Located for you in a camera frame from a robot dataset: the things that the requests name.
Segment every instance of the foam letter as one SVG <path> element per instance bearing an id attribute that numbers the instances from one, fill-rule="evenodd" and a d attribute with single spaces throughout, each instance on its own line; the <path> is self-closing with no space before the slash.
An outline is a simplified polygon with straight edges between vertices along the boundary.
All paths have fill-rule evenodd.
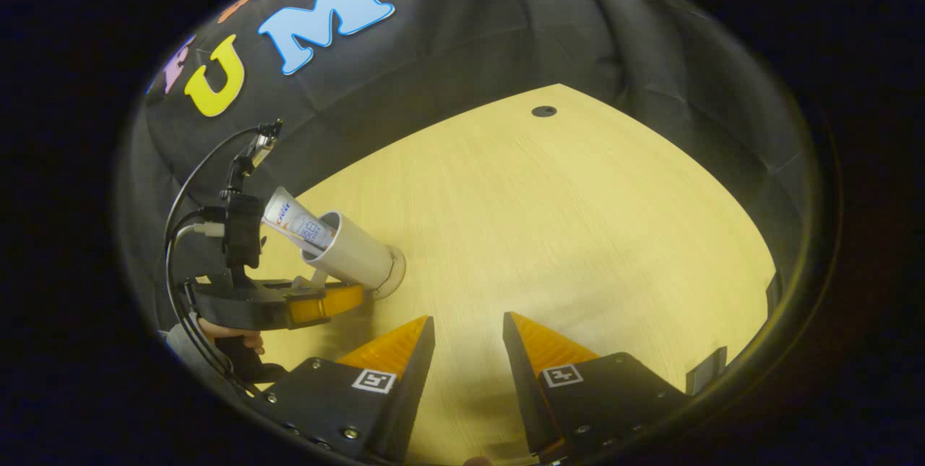
<path id="1" fill-rule="evenodd" d="M 283 57 L 283 73 L 292 74 L 308 61 L 313 51 L 301 47 L 295 37 L 303 38 L 319 47 L 331 44 L 333 14 L 337 12 L 341 35 L 352 35 L 395 12 L 395 6 L 377 0 L 315 0 L 314 9 L 284 7 L 267 18 L 257 29 L 273 39 Z"/>
<path id="2" fill-rule="evenodd" d="M 244 65 L 234 51 L 234 45 L 231 45 L 235 37 L 236 35 L 229 35 L 209 56 L 209 60 L 218 60 L 228 75 L 228 81 L 222 90 L 213 92 L 209 87 L 209 82 L 205 81 L 205 65 L 196 69 L 186 84 L 184 93 L 192 98 L 196 108 L 206 117 L 214 117 L 225 111 L 225 108 L 238 97 L 238 92 L 244 84 Z"/>
<path id="3" fill-rule="evenodd" d="M 196 35 L 192 35 L 186 40 L 186 43 L 183 44 L 183 47 L 179 48 L 179 51 L 174 54 L 174 57 L 168 61 L 168 64 L 164 67 L 164 78 L 166 80 L 166 85 L 164 87 L 164 93 L 171 91 L 176 78 L 179 77 L 179 74 L 183 71 L 183 60 L 186 60 L 186 55 L 189 53 L 188 45 L 192 43 L 192 38 L 195 38 Z"/>
<path id="4" fill-rule="evenodd" d="M 244 5 L 245 3 L 249 2 L 249 1 L 251 1 L 251 0 L 240 0 L 240 1 L 236 1 L 236 2 L 234 3 L 234 5 L 232 5 L 231 7 L 227 8 L 227 9 L 225 9 L 225 11 L 222 11 L 222 14 L 221 14 L 220 16 L 218 16 L 218 22 L 219 22 L 219 24 L 221 24 L 221 22 L 224 22 L 225 20 L 227 20 L 227 19 L 228 19 L 228 16 L 231 16 L 232 14 L 234 14 L 235 11 L 238 11 L 238 8 L 240 8 L 242 5 Z"/>

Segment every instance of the black handle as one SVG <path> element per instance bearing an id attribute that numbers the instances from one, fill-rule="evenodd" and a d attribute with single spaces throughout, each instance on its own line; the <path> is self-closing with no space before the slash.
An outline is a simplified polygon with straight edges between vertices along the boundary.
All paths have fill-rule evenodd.
<path id="1" fill-rule="evenodd" d="M 228 356 L 235 374 L 248 383 L 275 383 L 287 374 L 286 368 L 274 363 L 263 363 L 257 352 L 244 347 L 244 337 L 215 338 L 215 347 Z"/>

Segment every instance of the letter m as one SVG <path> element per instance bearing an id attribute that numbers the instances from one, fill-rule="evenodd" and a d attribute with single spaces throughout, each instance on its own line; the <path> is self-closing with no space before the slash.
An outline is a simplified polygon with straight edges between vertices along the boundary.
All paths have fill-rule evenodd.
<path id="1" fill-rule="evenodd" d="M 267 18 L 257 32 L 268 35 L 283 57 L 283 73 L 292 74 L 311 61 L 313 51 L 301 47 L 296 37 L 319 47 L 331 44 L 334 14 L 340 18 L 337 31 L 352 35 L 388 18 L 395 6 L 377 0 L 315 0 L 314 9 L 284 7 Z"/>

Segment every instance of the white cup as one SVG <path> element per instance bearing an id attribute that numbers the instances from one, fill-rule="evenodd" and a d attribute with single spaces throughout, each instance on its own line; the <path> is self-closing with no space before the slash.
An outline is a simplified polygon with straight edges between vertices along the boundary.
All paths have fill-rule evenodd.
<path id="1" fill-rule="evenodd" d="M 373 298 L 391 294 L 404 278 L 405 259 L 400 250 L 379 244 L 339 212 L 327 212 L 321 222 L 336 230 L 334 239 L 320 255 L 301 250 L 301 258 L 324 274 L 343 282 L 360 284 L 373 291 Z M 312 282 L 324 282 L 315 275 Z"/>

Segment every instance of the wooden table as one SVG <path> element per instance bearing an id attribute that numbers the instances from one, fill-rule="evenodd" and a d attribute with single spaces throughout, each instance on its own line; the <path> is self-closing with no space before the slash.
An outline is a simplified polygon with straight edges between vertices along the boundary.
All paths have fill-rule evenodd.
<path id="1" fill-rule="evenodd" d="M 539 106 L 558 111 L 537 117 Z M 721 345 L 736 357 L 767 314 L 772 258 L 736 200 L 673 144 L 564 85 L 420 130 L 298 200 L 402 249 L 407 274 L 389 298 L 330 324 L 264 333 L 264 361 L 291 370 L 311 356 L 337 360 L 433 316 L 409 462 L 535 462 L 502 342 L 505 311 L 599 355 L 629 352 L 680 390 Z M 311 275 L 291 242 L 264 232 L 251 277 Z"/>

